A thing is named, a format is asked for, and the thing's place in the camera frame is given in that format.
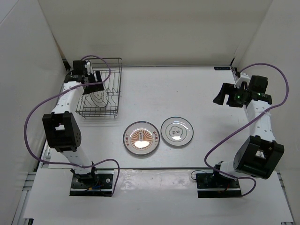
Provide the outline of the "white plate black lettering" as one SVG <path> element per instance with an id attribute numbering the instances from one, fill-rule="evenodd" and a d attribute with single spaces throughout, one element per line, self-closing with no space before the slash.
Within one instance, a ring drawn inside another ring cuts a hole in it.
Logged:
<path id="1" fill-rule="evenodd" d="M 189 145 L 194 137 L 193 126 L 182 117 L 166 119 L 161 125 L 160 133 L 164 142 L 175 148 Z"/>

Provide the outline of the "orange sunburst pattern plate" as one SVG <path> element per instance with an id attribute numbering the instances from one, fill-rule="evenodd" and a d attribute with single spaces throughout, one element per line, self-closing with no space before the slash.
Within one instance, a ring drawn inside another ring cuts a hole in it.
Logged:
<path id="1" fill-rule="evenodd" d="M 146 121 L 130 124 L 123 133 L 125 149 L 135 156 L 147 156 L 155 152 L 160 143 L 158 129 Z"/>

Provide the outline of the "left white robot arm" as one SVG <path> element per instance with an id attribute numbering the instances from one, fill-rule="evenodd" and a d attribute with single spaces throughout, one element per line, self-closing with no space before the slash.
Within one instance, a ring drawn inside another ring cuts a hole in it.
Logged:
<path id="1" fill-rule="evenodd" d="M 102 82 L 101 73 L 93 70 L 90 61 L 73 61 L 73 70 L 66 75 L 63 84 L 63 91 L 69 91 L 61 95 L 52 112 L 42 118 L 49 147 L 69 161 L 73 175 L 89 188 L 97 185 L 98 176 L 80 146 L 82 135 L 72 111 L 83 94 L 104 89 L 102 84 L 94 85 L 97 82 Z"/>

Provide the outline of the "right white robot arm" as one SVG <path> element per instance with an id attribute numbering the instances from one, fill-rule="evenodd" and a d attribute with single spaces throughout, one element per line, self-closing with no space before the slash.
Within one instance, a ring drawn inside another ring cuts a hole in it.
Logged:
<path id="1" fill-rule="evenodd" d="M 212 185 L 222 187 L 228 179 L 240 176 L 268 179 L 279 163 L 284 146 L 277 143 L 272 132 L 270 112 L 271 95 L 266 94 L 268 79 L 241 73 L 235 84 L 223 83 L 213 99 L 218 105 L 244 108 L 249 125 L 249 137 L 237 151 L 234 160 L 219 162 L 219 171 L 210 177 Z"/>

